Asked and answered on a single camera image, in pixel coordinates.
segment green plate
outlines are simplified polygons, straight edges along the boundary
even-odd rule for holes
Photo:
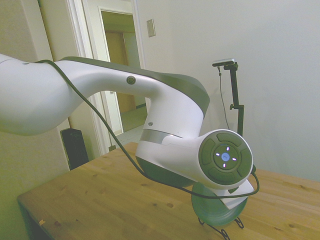
[[[192,191],[206,196],[216,196],[203,184],[197,182],[193,185]],[[192,195],[192,207],[200,220],[208,225],[222,226],[235,220],[246,206],[247,198],[238,206],[229,209],[220,199],[206,199]]]

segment light switch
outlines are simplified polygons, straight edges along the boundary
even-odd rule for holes
[[[156,31],[155,31],[154,20],[153,20],[153,19],[150,19],[150,20],[146,21],[146,26],[147,26],[147,28],[148,28],[149,38],[155,36],[155,35],[156,35]]]

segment cable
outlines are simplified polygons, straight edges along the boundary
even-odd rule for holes
[[[179,190],[182,190],[186,193],[195,195],[197,197],[201,197],[201,198],[205,198],[205,199],[233,199],[233,198],[240,198],[240,197],[247,197],[247,196],[251,196],[256,194],[259,191],[260,185],[259,185],[259,181],[257,176],[255,175],[255,173],[253,172],[252,175],[254,176],[256,183],[257,183],[257,188],[255,191],[251,192],[251,193],[246,193],[246,194],[240,194],[240,195],[233,195],[233,196],[206,196],[206,195],[202,195],[199,193],[196,193],[194,191],[190,191],[188,189],[185,189],[183,187],[180,186],[174,186],[171,184],[167,184],[167,183],[163,183],[160,182],[158,180],[153,179],[152,177],[148,176],[137,164],[136,162],[132,159],[132,157],[130,156],[130,154],[126,151],[126,149],[124,148],[124,146],[121,144],[121,142],[118,140],[118,138],[116,137],[116,135],[114,134],[114,132],[112,131],[112,129],[110,128],[110,126],[108,125],[107,121],[104,119],[104,117],[101,115],[101,113],[95,108],[95,106],[92,105],[92,103],[86,99],[86,97],[76,88],[76,86],[69,80],[69,78],[67,77],[67,75],[65,75],[65,73],[60,69],[60,67],[58,67],[57,64],[55,64],[53,61],[51,60],[41,60],[41,61],[37,61],[36,64],[42,64],[42,63],[47,63],[49,65],[51,65],[60,75],[61,77],[65,80],[65,82],[75,91],[76,94],[78,94],[78,96],[80,98],[82,98],[82,100],[87,103],[92,110],[99,116],[99,118],[101,119],[101,121],[103,122],[103,124],[106,126],[106,128],[108,129],[109,133],[111,134],[111,136],[113,137],[113,139],[115,140],[115,142],[119,145],[119,147],[121,148],[121,150],[124,152],[124,154],[126,155],[126,157],[130,160],[130,162],[134,165],[134,167],[139,171],[139,173],[141,173],[144,177],[146,177],[147,179],[150,179],[156,183],[159,184],[163,184],[163,185],[167,185],[169,187],[173,187]]]
[[[225,107],[225,102],[224,102],[224,98],[222,96],[222,87],[221,87],[221,72],[220,72],[220,67],[218,66],[218,70],[219,70],[219,77],[220,77],[220,96],[221,96],[221,100],[222,100],[222,105],[223,105],[223,111],[224,111],[224,118],[225,118],[225,122],[226,125],[228,127],[228,129],[230,130],[229,124],[228,124],[228,120],[227,120],[227,113],[226,113],[226,107]]]

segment floor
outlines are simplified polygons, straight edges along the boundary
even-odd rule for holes
[[[134,129],[126,131],[122,134],[116,136],[122,145],[128,144],[130,142],[138,143],[142,134],[144,125],[138,126]]]
[[[123,131],[126,133],[145,124],[147,118],[147,107],[143,106],[135,110],[121,113]]]

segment wooden table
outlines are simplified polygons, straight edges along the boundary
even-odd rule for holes
[[[137,144],[125,146],[134,156]],[[257,170],[260,192],[223,228],[231,240],[319,240],[320,182]],[[191,196],[144,178],[118,148],[18,197],[57,240],[223,240]]]

